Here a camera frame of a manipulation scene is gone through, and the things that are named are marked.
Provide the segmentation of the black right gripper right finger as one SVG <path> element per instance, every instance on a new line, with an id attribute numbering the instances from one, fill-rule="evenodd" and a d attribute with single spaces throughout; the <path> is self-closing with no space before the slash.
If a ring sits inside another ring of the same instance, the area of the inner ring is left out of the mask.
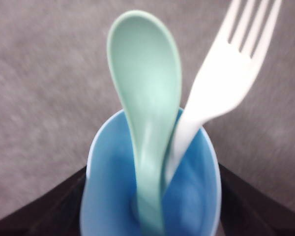
<path id="1" fill-rule="evenodd" d="M 227 236 L 295 236 L 295 212 L 219 164 L 221 223 Z"/>

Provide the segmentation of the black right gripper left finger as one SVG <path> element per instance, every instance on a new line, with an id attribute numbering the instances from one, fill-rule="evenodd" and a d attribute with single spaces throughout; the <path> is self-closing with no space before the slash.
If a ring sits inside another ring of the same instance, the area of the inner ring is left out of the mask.
<path id="1" fill-rule="evenodd" d="M 86 167 L 0 220 L 0 236 L 79 236 Z"/>

